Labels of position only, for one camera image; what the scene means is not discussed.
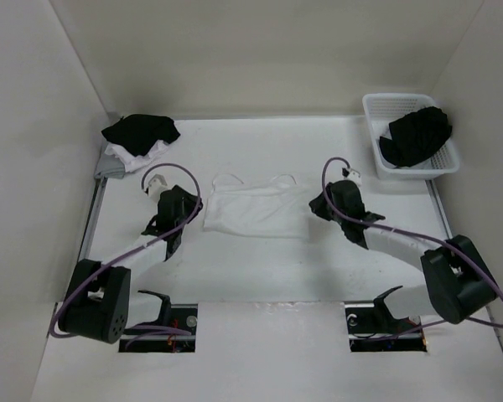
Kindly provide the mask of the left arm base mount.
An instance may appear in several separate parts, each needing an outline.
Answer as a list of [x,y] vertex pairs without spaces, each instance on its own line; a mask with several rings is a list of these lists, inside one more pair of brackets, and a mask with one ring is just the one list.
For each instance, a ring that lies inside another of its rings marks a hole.
[[194,353],[199,308],[174,304],[170,296],[140,291],[132,296],[120,353]]

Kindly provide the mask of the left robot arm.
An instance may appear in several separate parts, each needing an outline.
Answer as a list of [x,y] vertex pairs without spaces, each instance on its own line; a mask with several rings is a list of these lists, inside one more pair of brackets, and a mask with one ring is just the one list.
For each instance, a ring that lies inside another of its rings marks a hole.
[[200,195],[178,185],[166,188],[158,195],[157,213],[129,248],[108,260],[79,260],[51,335],[113,344],[130,332],[168,333],[169,297],[139,283],[174,258],[184,227],[202,208]]

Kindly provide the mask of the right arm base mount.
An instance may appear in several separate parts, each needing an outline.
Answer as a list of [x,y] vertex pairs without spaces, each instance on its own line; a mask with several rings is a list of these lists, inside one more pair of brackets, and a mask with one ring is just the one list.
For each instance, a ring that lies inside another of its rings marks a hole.
[[420,326],[420,318],[395,318],[386,307],[385,299],[401,288],[393,287],[372,301],[345,303],[348,342],[352,353],[427,352],[422,329],[398,336],[398,333]]

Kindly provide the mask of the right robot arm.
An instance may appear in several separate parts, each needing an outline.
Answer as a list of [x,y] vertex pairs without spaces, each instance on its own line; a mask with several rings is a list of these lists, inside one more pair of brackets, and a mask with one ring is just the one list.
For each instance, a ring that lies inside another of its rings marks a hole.
[[459,324],[500,297],[493,276],[470,238],[441,240],[394,228],[386,217],[366,209],[351,180],[327,183],[309,202],[312,214],[335,222],[345,238],[423,273],[423,300],[445,322]]

